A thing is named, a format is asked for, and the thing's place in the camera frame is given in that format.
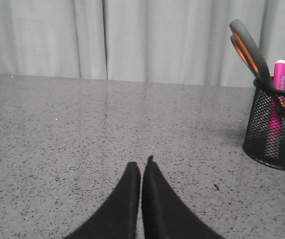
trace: pink highlighter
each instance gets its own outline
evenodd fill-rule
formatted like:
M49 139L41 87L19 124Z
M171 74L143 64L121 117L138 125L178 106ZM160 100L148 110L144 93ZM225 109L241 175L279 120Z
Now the pink highlighter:
M285 61L279 60L275 64L274 84L276 89L285 91ZM285 97L279 97L284 104ZM274 100L271 102L271 113L268 123L268 135L266 140L265 156L271 158L279 157L280 135L282 129L282 115L278 111L278 107Z

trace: desk organizer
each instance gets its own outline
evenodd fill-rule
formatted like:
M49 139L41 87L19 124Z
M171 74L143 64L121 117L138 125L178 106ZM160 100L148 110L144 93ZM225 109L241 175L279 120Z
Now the desk organizer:
M285 91L254 81L256 91L243 149L255 161L285 170ZM283 108L276 104L277 97Z

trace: speckled gray surface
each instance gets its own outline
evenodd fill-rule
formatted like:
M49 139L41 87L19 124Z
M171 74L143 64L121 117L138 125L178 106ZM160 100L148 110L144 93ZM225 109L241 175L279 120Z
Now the speckled gray surface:
M253 88L0 75L0 239L63 238L128 161L143 172L151 154L225 238L285 238L285 171L241 148L252 97Z

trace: white curtain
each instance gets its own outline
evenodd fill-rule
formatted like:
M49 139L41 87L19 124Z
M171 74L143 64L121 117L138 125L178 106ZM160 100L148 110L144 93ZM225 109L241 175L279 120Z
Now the white curtain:
M0 73L249 87L235 18L272 74L285 0L0 0Z

